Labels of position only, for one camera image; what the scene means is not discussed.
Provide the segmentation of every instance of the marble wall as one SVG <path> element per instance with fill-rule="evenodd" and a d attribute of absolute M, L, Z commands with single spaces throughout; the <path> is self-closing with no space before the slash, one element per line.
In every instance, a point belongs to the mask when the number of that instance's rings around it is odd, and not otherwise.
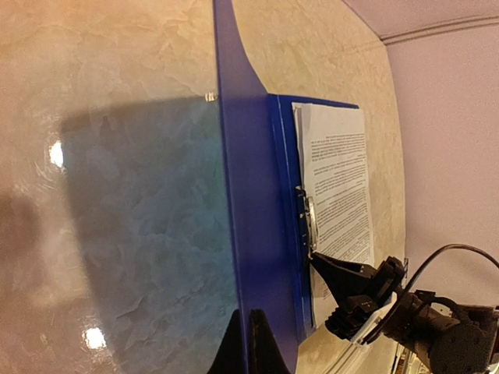
<path fill-rule="evenodd" d="M 206 372 L 237 308 L 211 2 L 0 8 L 0 372 Z"/>

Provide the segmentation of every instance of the metal clip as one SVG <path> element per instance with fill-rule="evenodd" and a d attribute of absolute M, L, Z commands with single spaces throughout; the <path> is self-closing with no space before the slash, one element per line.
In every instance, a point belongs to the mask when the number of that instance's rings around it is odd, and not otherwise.
<path fill-rule="evenodd" d="M 313 205 L 313 197 L 308 196 L 305 198 L 305 215 L 306 225 L 309 230 L 309 252 L 308 257 L 311 259 L 312 252 L 317 249 L 317 238 L 319 236 L 319 229 L 317 228 L 317 219 L 315 217 L 315 207 Z"/>
<path fill-rule="evenodd" d="M 307 196 L 306 191 L 301 186 L 297 186 L 296 191 L 298 197 L 303 199 L 303 213 L 300 214 L 300 218 L 305 218 L 306 221 L 306 243 L 304 245 L 308 249 L 307 257 L 311 259 L 312 252 L 317 250 L 317 238 L 319 237 L 313 197 Z"/>

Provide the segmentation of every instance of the blue clipboard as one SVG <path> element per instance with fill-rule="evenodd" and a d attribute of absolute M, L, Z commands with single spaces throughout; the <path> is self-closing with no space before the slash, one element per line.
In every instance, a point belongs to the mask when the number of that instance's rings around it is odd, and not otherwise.
<path fill-rule="evenodd" d="M 295 372 L 298 345 L 314 327 L 302 207 L 295 193 L 301 180 L 292 102 L 357 106 L 269 95 L 246 57 L 231 0 L 214 0 L 214 25 L 242 336 L 249 341 L 250 311 L 262 309 L 289 371 Z"/>

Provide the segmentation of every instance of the clipboard clip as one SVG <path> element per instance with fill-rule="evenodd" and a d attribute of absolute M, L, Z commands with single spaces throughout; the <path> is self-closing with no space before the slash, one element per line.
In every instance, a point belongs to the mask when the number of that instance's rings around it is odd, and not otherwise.
<path fill-rule="evenodd" d="M 317 250 L 317 239 L 319 237 L 313 197 L 307 196 L 305 189 L 301 185 L 296 186 L 296 195 L 298 197 L 300 230 L 302 232 L 301 242 L 307 249 L 308 259 L 312 259 L 312 253 Z"/>

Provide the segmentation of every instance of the white paper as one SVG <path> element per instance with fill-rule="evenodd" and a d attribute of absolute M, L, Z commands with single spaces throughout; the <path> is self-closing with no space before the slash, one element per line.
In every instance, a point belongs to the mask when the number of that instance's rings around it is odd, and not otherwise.
<path fill-rule="evenodd" d="M 361 109 L 293 103 L 302 183 L 313 197 L 317 251 L 373 265 L 373 225 Z M 337 304 L 311 269 L 313 318 L 321 325 Z"/>

